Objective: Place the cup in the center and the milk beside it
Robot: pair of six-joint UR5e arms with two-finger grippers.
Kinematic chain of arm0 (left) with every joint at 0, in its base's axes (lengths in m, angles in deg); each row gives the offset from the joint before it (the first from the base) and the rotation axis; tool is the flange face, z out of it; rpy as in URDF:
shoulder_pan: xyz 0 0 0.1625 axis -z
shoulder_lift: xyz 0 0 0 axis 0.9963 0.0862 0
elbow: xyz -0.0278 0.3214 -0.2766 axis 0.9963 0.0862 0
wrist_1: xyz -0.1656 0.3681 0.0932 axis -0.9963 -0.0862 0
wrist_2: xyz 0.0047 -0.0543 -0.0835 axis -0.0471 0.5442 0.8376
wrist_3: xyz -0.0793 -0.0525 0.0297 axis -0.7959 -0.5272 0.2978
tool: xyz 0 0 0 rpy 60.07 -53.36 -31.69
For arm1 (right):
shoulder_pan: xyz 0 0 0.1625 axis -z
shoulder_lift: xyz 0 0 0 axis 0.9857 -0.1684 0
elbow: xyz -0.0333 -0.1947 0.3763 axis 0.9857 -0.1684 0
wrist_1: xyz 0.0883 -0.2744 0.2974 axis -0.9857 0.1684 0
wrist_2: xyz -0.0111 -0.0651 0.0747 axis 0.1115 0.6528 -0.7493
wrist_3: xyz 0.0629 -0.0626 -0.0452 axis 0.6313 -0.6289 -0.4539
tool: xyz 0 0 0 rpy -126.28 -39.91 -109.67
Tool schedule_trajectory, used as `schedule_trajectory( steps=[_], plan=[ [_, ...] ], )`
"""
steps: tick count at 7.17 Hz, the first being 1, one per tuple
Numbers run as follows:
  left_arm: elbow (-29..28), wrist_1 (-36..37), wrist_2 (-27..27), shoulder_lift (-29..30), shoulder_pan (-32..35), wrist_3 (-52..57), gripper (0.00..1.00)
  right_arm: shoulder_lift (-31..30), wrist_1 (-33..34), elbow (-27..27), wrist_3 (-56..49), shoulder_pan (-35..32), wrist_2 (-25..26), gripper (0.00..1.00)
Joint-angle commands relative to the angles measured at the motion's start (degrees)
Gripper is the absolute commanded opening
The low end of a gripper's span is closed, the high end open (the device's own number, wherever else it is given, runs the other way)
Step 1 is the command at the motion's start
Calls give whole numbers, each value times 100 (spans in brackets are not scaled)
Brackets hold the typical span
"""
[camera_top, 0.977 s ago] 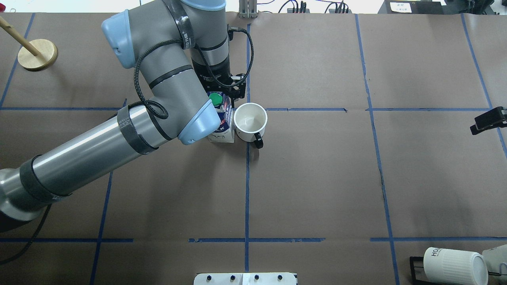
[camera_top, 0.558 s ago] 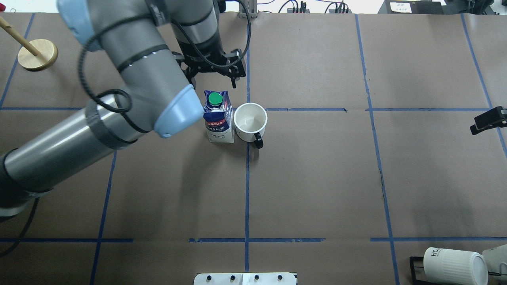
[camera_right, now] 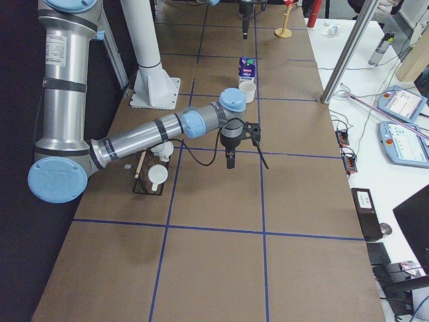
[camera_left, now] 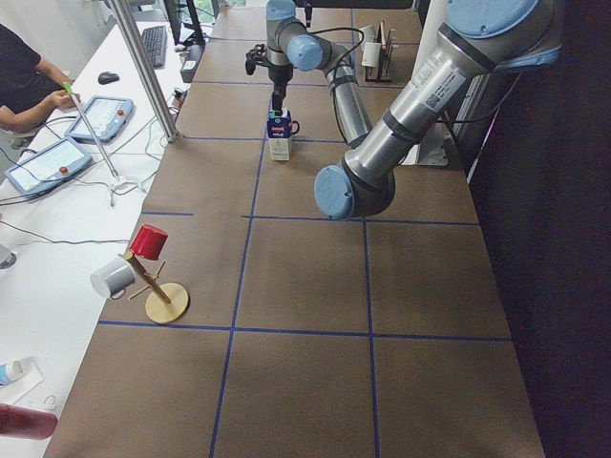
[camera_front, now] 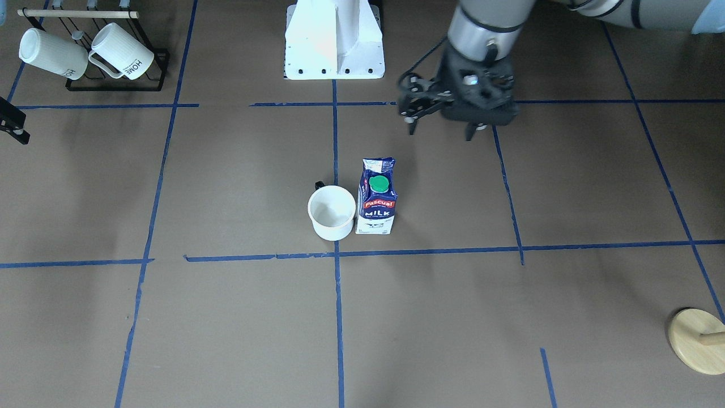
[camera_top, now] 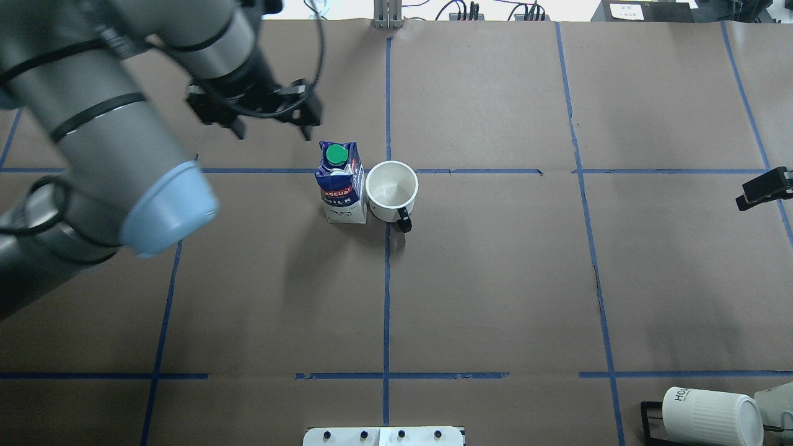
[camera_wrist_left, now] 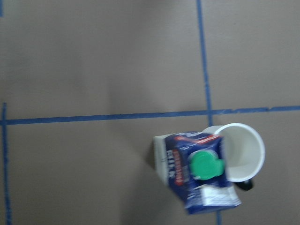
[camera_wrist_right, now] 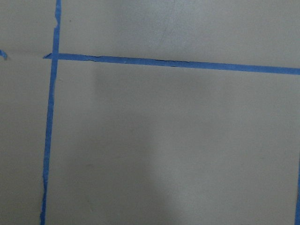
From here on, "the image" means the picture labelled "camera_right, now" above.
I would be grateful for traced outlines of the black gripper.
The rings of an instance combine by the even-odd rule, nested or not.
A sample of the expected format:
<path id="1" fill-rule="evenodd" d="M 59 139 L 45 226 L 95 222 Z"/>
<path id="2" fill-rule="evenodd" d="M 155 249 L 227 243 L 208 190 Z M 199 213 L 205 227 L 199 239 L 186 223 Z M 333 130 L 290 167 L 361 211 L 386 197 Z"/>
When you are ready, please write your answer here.
<path id="1" fill-rule="evenodd" d="M 243 16 L 242 34 L 244 40 L 248 39 L 249 20 L 256 5 L 261 5 L 261 10 L 265 11 L 267 0 L 239 0 L 239 13 Z"/>
<path id="2" fill-rule="evenodd" d="M 221 128 L 221 144 L 225 147 L 227 169 L 235 167 L 235 150 L 242 140 L 251 140 L 255 147 L 259 147 L 261 129 L 258 123 L 232 118 Z"/>

